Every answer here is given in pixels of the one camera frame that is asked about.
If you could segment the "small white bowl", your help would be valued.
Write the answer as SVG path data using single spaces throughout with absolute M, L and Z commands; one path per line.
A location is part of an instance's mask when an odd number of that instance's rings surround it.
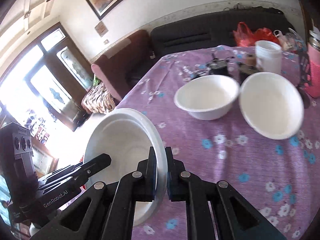
M 139 201 L 136 205 L 133 224 L 144 223 L 157 210 L 167 188 L 167 156 L 163 141 L 153 123 L 142 113 L 130 108 L 120 108 L 103 118 L 93 131 L 84 154 L 88 162 L 106 153 L 111 157 L 111 165 L 91 176 L 85 187 L 94 183 L 105 184 L 119 181 L 124 175 L 135 172 L 138 163 L 149 156 L 149 149 L 156 156 L 156 195 L 151 203 Z

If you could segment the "purple floral tablecloth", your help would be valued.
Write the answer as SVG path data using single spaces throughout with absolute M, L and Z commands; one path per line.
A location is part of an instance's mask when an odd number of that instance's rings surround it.
M 213 57 L 228 69 L 252 47 L 218 46 L 162 57 L 119 103 L 148 117 L 165 146 L 206 181 L 226 180 L 287 239 L 301 239 L 319 210 L 319 100 L 311 100 L 299 132 L 282 141 L 256 133 L 235 103 L 223 118 L 194 119 L 174 104 L 176 91 Z

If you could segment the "patterned blanket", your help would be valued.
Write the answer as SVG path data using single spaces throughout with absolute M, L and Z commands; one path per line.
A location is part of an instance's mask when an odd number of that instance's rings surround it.
M 116 107 L 113 96 L 102 82 L 89 90 L 81 105 L 87 113 L 100 114 L 110 113 Z

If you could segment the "dark wooden door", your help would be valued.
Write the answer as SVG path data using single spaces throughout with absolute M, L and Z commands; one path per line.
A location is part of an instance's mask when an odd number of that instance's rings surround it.
M 27 45 L 1 76 L 1 126 L 29 129 L 39 177 L 69 164 L 67 147 L 88 118 L 81 101 L 92 83 L 88 61 L 60 23 Z

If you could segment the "green cloth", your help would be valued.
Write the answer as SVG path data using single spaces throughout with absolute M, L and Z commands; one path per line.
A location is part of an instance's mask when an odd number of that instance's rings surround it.
M 96 86 L 99 84 L 99 79 L 95 76 L 93 80 L 93 85 Z

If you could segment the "black small adapter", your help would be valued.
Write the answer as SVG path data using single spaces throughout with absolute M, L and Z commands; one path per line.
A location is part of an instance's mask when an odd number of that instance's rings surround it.
M 194 76 L 193 79 L 199 78 L 199 77 L 203 77 L 203 76 L 207 76 L 207 71 L 197 71 Z

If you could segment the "dark jar with twine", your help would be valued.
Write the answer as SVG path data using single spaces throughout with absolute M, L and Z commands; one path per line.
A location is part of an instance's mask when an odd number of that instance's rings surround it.
M 250 75 L 262 72 L 262 69 L 257 67 L 257 58 L 254 54 L 247 54 L 244 62 L 238 62 L 237 65 L 241 85 Z

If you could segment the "black round device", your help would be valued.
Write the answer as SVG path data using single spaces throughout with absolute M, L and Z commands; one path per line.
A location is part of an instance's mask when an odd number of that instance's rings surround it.
M 212 60 L 206 63 L 206 67 L 209 69 L 209 75 L 224 75 L 230 76 L 228 71 L 228 63 L 234 56 L 228 56 L 225 59 L 218 59 L 214 53 L 212 53 Z

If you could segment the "pink thermos bottle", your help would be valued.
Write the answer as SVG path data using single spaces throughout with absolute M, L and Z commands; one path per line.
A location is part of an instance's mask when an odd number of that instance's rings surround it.
M 319 98 L 320 94 L 320 49 L 319 33 L 309 30 L 308 55 L 311 72 L 311 85 L 306 86 L 306 92 L 313 98 Z

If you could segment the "white plastic jar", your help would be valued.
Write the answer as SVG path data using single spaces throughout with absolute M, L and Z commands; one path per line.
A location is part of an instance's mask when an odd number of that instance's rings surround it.
M 255 57 L 257 68 L 263 72 L 281 74 L 282 50 L 280 45 L 271 41 L 257 41 L 255 42 Z

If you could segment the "red plastic bag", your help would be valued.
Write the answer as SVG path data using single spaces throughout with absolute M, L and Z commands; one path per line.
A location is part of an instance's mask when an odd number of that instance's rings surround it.
M 255 32 L 245 22 L 239 22 L 236 31 L 233 31 L 234 39 L 238 47 L 251 47 L 257 41 L 271 41 L 280 45 L 279 39 L 268 28 L 259 28 Z

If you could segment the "black sofa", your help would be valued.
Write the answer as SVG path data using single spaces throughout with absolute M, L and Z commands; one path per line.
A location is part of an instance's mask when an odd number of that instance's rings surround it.
M 293 25 L 281 10 L 252 7 L 213 12 L 161 25 L 150 33 L 154 59 L 147 59 L 127 75 L 136 84 L 163 56 L 188 50 L 213 48 L 218 45 L 236 46 L 233 32 L 244 22 L 254 32 L 260 28 L 287 31 Z

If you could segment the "clear plastic bag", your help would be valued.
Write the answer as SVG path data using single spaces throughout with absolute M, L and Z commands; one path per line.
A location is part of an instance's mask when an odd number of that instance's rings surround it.
M 287 39 L 287 37 L 285 35 L 283 35 L 283 33 L 280 30 L 275 30 L 273 32 L 273 34 L 279 40 L 279 43 L 282 47 L 282 50 L 289 51 L 290 43 L 289 43 L 289 40 Z

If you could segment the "cartoon printed bag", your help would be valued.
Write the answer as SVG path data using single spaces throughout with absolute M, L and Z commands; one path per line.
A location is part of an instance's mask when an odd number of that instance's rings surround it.
M 306 43 L 300 35 L 292 28 L 288 28 L 288 30 L 289 32 L 287 34 L 289 35 L 290 50 L 295 53 L 306 52 Z

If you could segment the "small wall certificate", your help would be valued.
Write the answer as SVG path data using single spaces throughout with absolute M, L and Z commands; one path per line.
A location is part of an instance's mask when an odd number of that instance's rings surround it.
M 95 26 L 94 29 L 99 34 L 100 37 L 103 37 L 108 32 L 108 29 L 107 29 L 106 25 L 103 23 L 103 21 L 100 21 Z

